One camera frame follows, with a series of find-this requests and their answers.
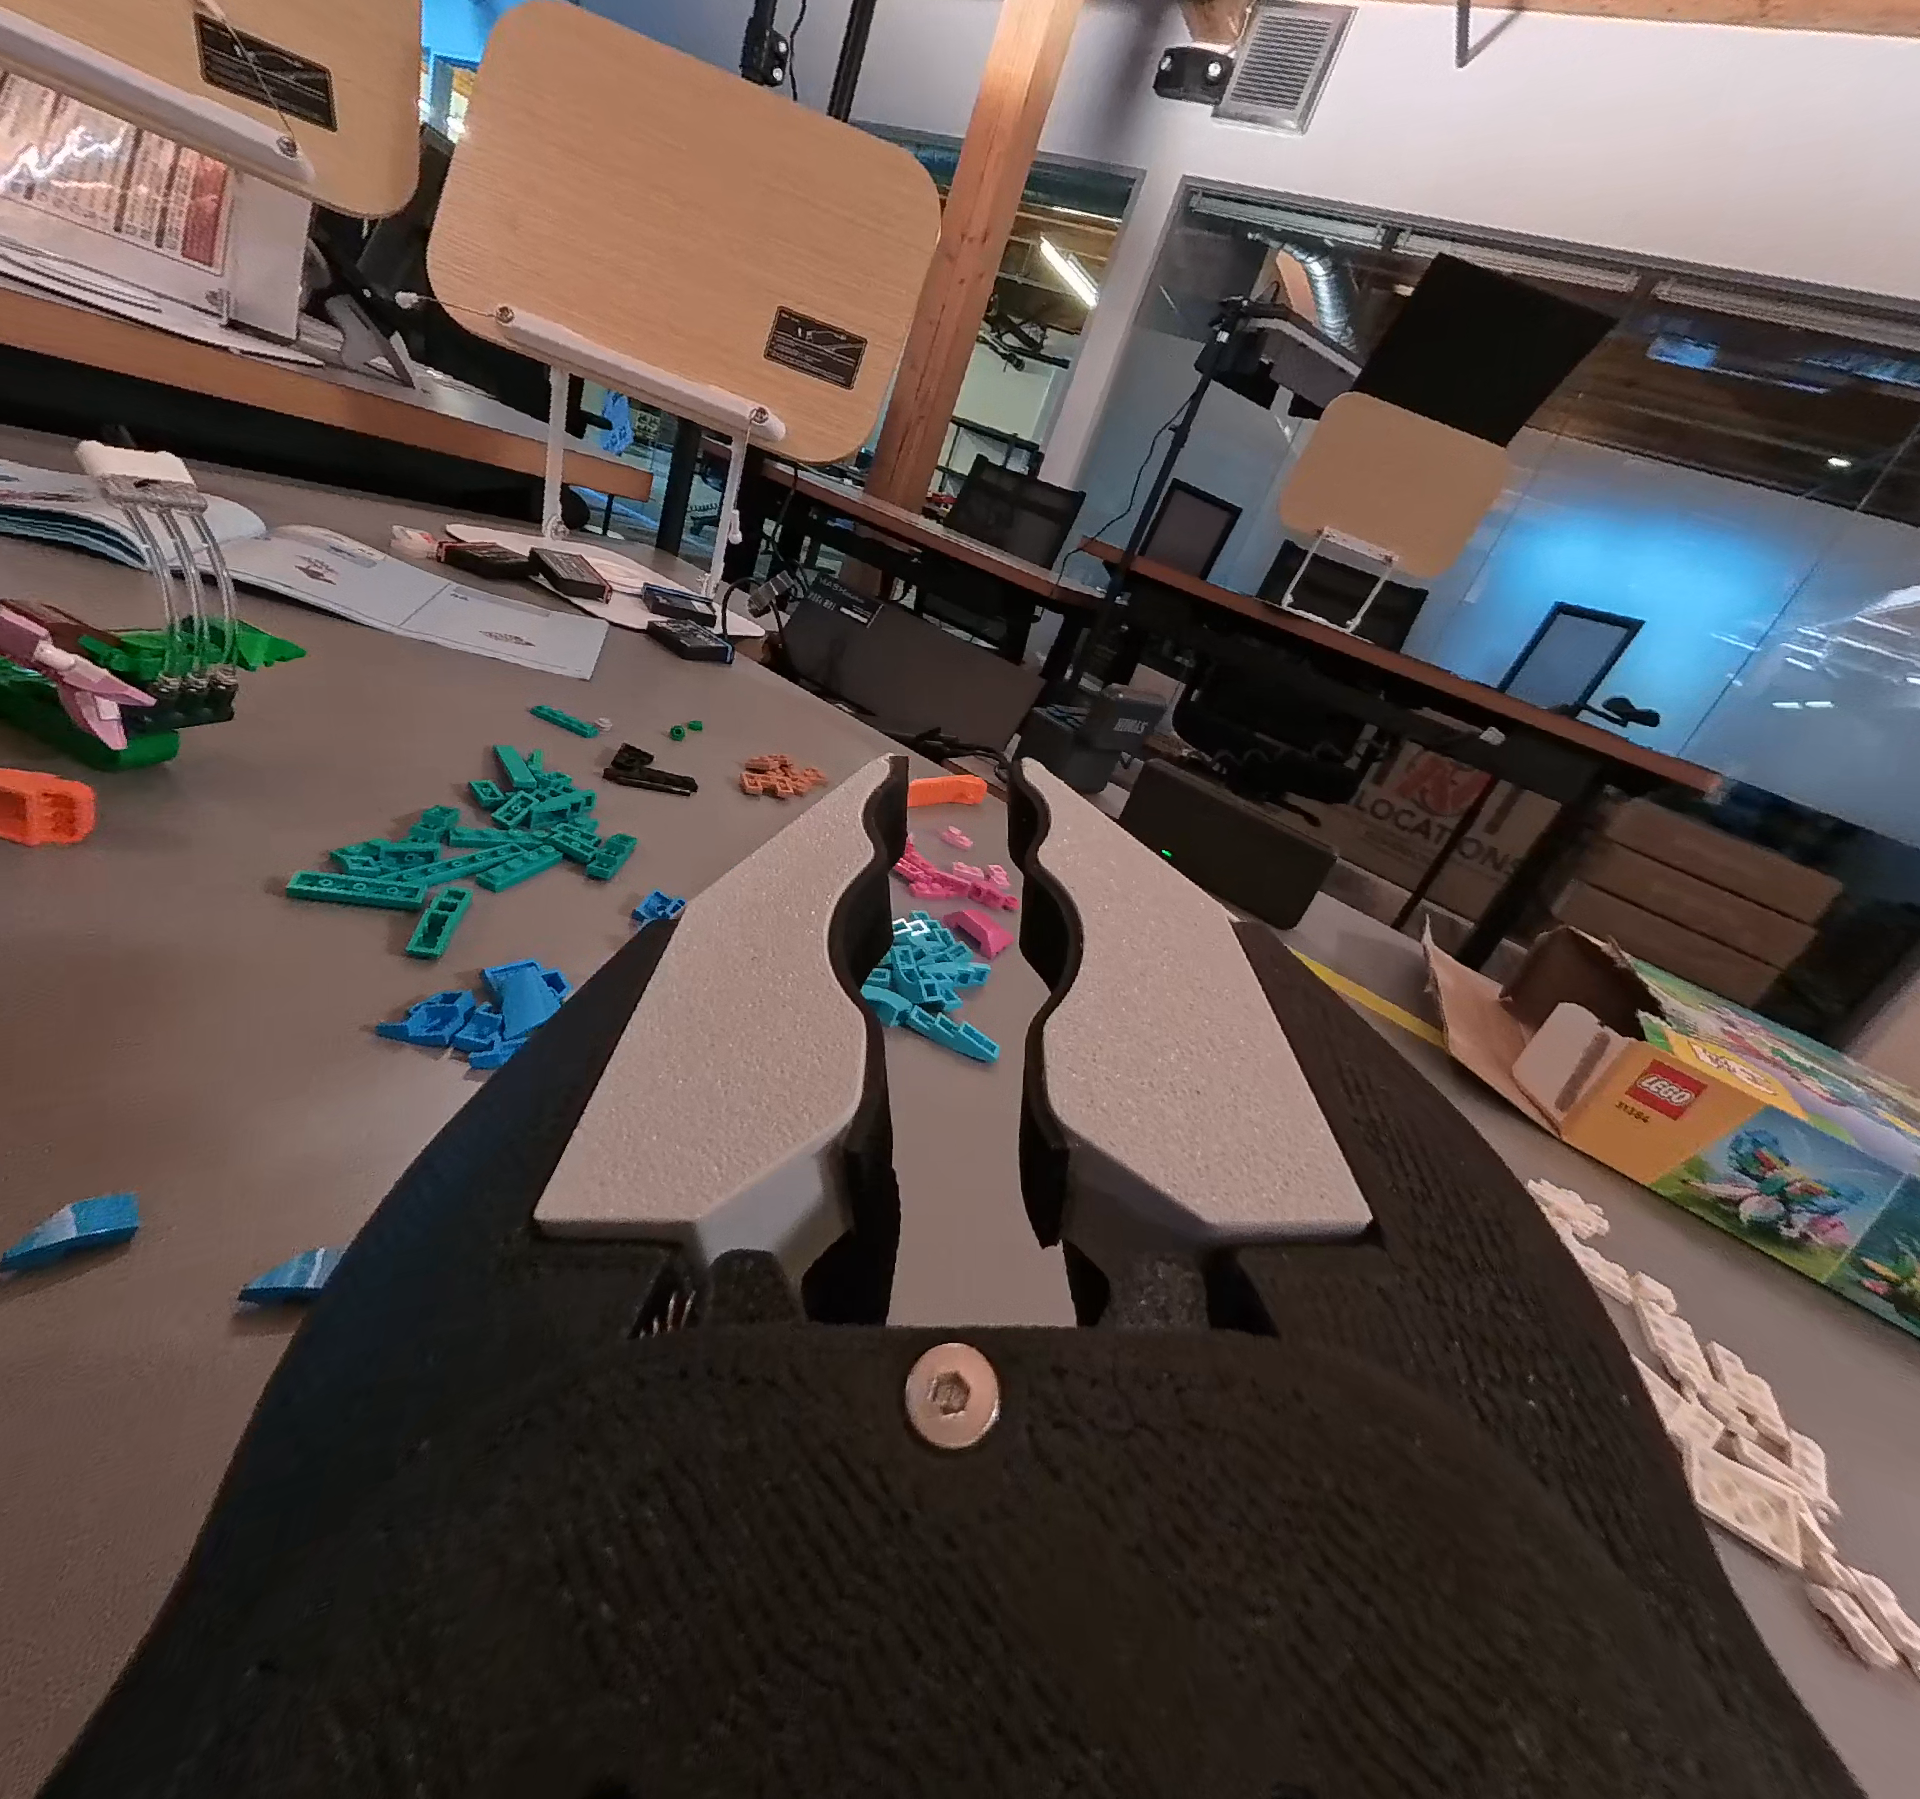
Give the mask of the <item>lego instruction booklet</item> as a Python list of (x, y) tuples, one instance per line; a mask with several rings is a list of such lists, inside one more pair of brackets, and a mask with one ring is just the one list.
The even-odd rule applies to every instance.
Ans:
[(226, 646), (218, 598), (237, 588), (550, 678), (589, 682), (608, 637), (608, 624), (592, 614), (479, 591), (321, 526), (271, 529), (247, 507), (210, 493), (201, 522), (154, 519), (154, 529), (156, 538), (91, 477), (3, 461), (7, 538), (73, 547), (145, 574), (165, 568), (180, 588), (201, 588), (213, 649)]

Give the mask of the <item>pile of white lego pieces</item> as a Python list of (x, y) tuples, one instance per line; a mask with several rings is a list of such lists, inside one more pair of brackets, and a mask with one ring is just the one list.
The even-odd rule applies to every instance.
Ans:
[(1622, 1311), (1626, 1354), (1676, 1450), (1698, 1514), (1795, 1574), (1817, 1622), (1866, 1669), (1917, 1675), (1917, 1617), (1876, 1574), (1851, 1565), (1826, 1450), (1790, 1427), (1771, 1380), (1699, 1338), (1676, 1295), (1602, 1248), (1608, 1213), (1569, 1186), (1524, 1182), (1582, 1277)]

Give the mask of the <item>black power box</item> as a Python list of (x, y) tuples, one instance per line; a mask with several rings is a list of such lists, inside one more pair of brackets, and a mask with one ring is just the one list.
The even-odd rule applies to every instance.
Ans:
[(1301, 827), (1158, 758), (1140, 764), (1119, 826), (1213, 902), (1273, 930), (1309, 917), (1338, 865)]

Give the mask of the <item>stack of cardboard boxes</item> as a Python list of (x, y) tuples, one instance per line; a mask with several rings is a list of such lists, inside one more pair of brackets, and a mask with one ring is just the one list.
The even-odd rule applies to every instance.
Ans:
[[(1557, 805), (1432, 751), (1375, 769), (1358, 803), (1327, 818), (1349, 865), (1396, 884), (1392, 910), (1425, 881), (1454, 826), (1473, 812), (1426, 904), (1479, 925), (1546, 836)], [(1608, 794), (1569, 854), (1546, 868), (1517, 939), (1569, 925), (1752, 1008), (1832, 917), (1843, 884), (1809, 865), (1647, 797)]]

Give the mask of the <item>orange brick separator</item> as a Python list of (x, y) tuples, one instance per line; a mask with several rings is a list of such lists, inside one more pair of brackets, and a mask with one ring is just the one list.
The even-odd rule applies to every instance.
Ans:
[(45, 773), (0, 773), (3, 843), (21, 847), (80, 844), (92, 836), (96, 797), (86, 783)]

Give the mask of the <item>green leaf lego flower model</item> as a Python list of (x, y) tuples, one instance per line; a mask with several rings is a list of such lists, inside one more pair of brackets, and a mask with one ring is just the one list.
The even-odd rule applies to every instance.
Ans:
[(3, 598), (3, 725), (92, 773), (150, 773), (226, 725), (241, 682), (302, 649), (241, 614), (226, 547), (266, 526), (170, 453), (80, 441), (80, 469), (3, 465), (3, 538), (71, 547), (154, 582), (159, 624), (96, 630)]

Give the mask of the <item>white tray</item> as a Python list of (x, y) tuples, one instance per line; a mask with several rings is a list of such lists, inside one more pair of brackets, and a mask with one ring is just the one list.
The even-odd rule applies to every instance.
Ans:
[(902, 145), (525, 0), (479, 61), (425, 272), (457, 323), (551, 375), (547, 529), (570, 380), (730, 440), (711, 595), (744, 453), (840, 461), (870, 440), (939, 235)]

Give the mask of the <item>pile of blue lego pieces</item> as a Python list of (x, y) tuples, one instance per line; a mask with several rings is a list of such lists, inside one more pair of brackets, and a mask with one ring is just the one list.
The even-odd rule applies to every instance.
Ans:
[(447, 989), (374, 1023), (374, 1039), (450, 1054), (474, 1071), (508, 1063), (572, 999), (572, 979), (539, 959), (490, 963), (476, 989)]

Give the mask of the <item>white vent grille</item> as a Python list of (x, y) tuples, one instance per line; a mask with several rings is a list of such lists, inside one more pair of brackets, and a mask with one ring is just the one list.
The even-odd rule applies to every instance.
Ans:
[(1225, 126), (1301, 135), (1358, 16), (1352, 2), (1262, 0), (1213, 103)]

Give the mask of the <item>colourful lego box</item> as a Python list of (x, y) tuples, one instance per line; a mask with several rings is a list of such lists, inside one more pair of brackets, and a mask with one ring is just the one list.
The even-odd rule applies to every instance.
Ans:
[(1456, 1069), (1726, 1237), (1917, 1338), (1917, 1089), (1546, 928), (1506, 979), (1420, 939)]

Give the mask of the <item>brown top office desk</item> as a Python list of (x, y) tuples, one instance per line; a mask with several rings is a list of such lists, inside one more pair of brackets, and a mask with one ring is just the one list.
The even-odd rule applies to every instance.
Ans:
[(3, 283), (3, 426), (537, 522), (547, 430), (436, 374), (293, 365)]
[(1106, 591), (1054, 572), (1051, 565), (1023, 563), (988, 543), (961, 536), (935, 519), (890, 507), (877, 497), (836, 482), (823, 472), (782, 461), (776, 455), (750, 465), (750, 486), (761, 497), (765, 526), (817, 519), (831, 513), (853, 526), (886, 538), (890, 547), (917, 552), (923, 563), (939, 558), (964, 565), (1006, 591), (1023, 591), (1034, 613), (1059, 619), (1054, 641), (1043, 663), (1043, 697), (1067, 703), (1079, 692), (1087, 651), (1087, 631), (1098, 619)]
[(1718, 773), (1576, 716), (1517, 703), (1162, 563), (1135, 563), (1108, 543), (1086, 552), (1110, 578), (1086, 651), (1145, 637), (1190, 654), (1173, 731), (1205, 755), (1228, 755), (1231, 773), (1258, 769), (1309, 797), (1352, 803), (1382, 755), (1425, 749), (1553, 805), (1456, 950), (1473, 971), (1545, 913), (1608, 794), (1676, 789), (1713, 797), (1723, 789)]

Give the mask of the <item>black carrying case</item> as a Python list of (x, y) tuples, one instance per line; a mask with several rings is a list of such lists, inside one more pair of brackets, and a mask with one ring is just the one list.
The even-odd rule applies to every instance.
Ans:
[(823, 586), (782, 614), (789, 678), (909, 744), (1006, 751), (1045, 678), (894, 601)]

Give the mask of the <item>pile of teal lego plates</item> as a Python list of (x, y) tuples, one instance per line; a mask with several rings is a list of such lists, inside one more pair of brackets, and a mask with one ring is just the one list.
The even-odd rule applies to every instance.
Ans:
[(601, 820), (599, 793), (539, 749), (498, 741), (464, 803), (436, 803), (396, 839), (327, 853), (286, 877), (283, 897), (322, 910), (376, 913), (409, 962), (450, 956), (469, 913), (550, 876), (612, 884), (636, 857), (636, 836)]

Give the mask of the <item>black mesh office chair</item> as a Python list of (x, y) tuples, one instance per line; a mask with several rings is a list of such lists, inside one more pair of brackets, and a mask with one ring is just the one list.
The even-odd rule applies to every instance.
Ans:
[[(939, 522), (974, 547), (992, 547), (1017, 563), (1051, 568), (1080, 507), (1080, 489), (1061, 489), (1030, 472), (974, 455)], [(1034, 623), (1030, 601), (1015, 598), (1006, 586), (973, 568), (928, 572), (917, 591), (917, 613), (1003, 649), (1010, 646), (1017, 630), (1030, 630)]]

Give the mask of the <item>black square panel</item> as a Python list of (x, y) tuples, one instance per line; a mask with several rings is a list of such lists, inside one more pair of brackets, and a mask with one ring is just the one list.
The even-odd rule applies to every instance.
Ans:
[(1440, 252), (1352, 394), (1512, 447), (1616, 323), (1616, 313)]

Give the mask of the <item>wooden support post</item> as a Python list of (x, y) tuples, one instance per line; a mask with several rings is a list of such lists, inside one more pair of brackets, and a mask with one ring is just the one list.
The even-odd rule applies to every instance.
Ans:
[(870, 472), (870, 493), (906, 513), (932, 486), (1080, 2), (1003, 0)]

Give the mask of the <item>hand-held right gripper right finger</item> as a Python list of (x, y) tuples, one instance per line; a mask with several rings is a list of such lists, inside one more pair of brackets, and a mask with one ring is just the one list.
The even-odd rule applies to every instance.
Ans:
[(1352, 1248), (1375, 1212), (1228, 908), (1066, 777), (1010, 764), (1023, 959), (1023, 1208), (1073, 1317), (1129, 1289), (1209, 1324), (1248, 1248)]

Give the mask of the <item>black battery charger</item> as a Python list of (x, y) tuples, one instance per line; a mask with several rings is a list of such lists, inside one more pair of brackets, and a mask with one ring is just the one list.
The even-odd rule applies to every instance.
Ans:
[(1015, 738), (1015, 758), (1034, 761), (1073, 793), (1100, 794), (1119, 764), (1140, 755), (1164, 722), (1167, 703), (1137, 687), (1100, 687), (1079, 703), (1030, 707)]

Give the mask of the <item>pile of turquoise lego pieces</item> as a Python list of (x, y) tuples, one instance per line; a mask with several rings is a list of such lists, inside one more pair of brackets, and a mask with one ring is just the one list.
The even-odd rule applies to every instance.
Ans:
[(1003, 1045), (964, 1008), (992, 979), (992, 962), (946, 920), (913, 910), (891, 920), (891, 943), (857, 984), (861, 1008), (881, 1023), (961, 1061), (995, 1069)]

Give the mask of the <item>pile of pink lego pieces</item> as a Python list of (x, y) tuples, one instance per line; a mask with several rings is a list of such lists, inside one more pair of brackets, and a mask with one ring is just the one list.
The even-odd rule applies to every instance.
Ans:
[(906, 843), (891, 876), (917, 897), (941, 910), (935, 920), (956, 933), (973, 956), (995, 962), (1015, 943), (1010, 917), (1023, 902), (1010, 877), (998, 865), (939, 865)]

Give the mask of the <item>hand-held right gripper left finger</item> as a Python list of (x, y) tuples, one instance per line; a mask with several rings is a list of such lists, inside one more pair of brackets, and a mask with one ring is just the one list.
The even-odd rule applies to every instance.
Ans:
[(900, 1177), (881, 1023), (909, 761), (881, 755), (694, 896), (589, 1094), (537, 1228), (689, 1267), (765, 1255), (825, 1324), (881, 1324)]

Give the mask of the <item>clear acrylic sign holder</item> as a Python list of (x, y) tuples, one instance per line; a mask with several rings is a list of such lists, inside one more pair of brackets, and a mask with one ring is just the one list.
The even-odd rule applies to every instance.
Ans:
[(3, 278), (134, 323), (299, 340), (309, 203), (3, 74)]

